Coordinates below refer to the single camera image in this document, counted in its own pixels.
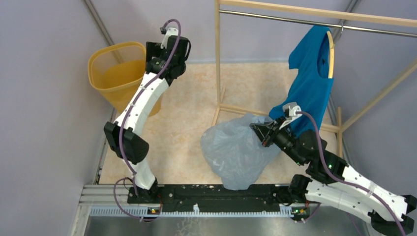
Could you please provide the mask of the light blue plastic trash bag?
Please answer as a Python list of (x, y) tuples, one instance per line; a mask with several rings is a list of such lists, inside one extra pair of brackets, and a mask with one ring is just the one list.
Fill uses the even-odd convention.
[(281, 150), (264, 147), (250, 124), (270, 123), (265, 116), (245, 114), (207, 129), (200, 139), (204, 159), (229, 190), (246, 190)]

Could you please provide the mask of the yellow plastic trash bin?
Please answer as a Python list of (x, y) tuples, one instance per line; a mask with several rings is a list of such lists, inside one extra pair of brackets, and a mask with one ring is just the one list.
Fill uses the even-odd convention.
[(146, 48), (139, 42), (105, 47), (89, 58), (89, 83), (122, 113), (142, 82), (145, 65)]

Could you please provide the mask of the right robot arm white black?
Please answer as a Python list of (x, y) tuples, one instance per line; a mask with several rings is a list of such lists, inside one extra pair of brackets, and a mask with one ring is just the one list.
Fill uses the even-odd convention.
[(408, 214), (417, 208), (413, 195), (397, 195), (360, 174), (344, 159), (325, 149), (316, 125), (297, 135), (281, 117), (250, 128), (263, 147), (277, 146), (305, 175), (294, 175), (288, 187), (291, 203), (317, 202), (362, 219), (385, 236), (407, 236), (415, 221)]

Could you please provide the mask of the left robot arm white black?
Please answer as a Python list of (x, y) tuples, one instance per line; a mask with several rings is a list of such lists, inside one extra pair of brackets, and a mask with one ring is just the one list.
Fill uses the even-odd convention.
[(163, 42), (146, 43), (146, 66), (142, 82), (114, 122), (107, 122), (104, 133), (110, 149), (132, 173), (134, 188), (145, 203), (157, 199), (157, 180), (146, 156), (149, 144), (141, 138), (147, 118), (161, 95), (186, 70), (191, 42), (183, 36), (167, 36)]

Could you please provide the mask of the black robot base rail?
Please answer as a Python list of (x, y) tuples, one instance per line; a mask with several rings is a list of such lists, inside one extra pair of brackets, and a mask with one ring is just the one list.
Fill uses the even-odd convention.
[(160, 184), (137, 191), (131, 187), (127, 202), (155, 204), (163, 213), (191, 212), (194, 206), (203, 213), (256, 213), (277, 212), (283, 207), (299, 211), (313, 205), (290, 192), (287, 184), (253, 184), (246, 190), (229, 190), (222, 184)]

